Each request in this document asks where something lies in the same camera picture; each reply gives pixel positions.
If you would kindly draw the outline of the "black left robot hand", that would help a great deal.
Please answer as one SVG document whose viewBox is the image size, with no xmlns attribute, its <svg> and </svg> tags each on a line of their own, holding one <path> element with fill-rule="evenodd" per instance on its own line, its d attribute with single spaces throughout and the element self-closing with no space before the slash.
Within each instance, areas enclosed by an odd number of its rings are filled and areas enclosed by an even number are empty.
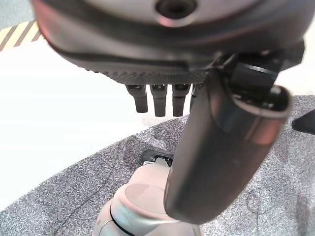
<svg viewBox="0 0 315 236">
<path fill-rule="evenodd" d="M 124 84 L 194 84 L 166 183 L 166 213 L 203 224 L 240 195 L 290 116 L 275 85 L 302 61 L 312 0 L 33 0 L 38 27 L 64 59 Z"/>
</svg>

